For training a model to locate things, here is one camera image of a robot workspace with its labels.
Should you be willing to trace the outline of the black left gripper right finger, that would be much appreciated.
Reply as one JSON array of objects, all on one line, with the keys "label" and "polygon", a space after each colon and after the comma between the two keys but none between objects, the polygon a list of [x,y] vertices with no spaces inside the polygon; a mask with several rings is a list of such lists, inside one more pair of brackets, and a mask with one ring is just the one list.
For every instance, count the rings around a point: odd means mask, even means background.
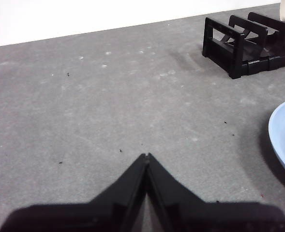
[{"label": "black left gripper right finger", "polygon": [[207,203],[149,153],[148,196],[166,232],[285,232],[285,214],[256,202]]}]

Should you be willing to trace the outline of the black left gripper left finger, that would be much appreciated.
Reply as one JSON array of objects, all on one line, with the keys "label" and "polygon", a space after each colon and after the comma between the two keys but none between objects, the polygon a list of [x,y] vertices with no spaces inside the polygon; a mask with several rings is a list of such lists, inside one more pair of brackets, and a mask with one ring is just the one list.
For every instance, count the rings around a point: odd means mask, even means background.
[{"label": "black left gripper left finger", "polygon": [[147,156],[141,154],[108,188],[87,203],[31,205],[13,211],[2,232],[127,232],[146,191]]}]

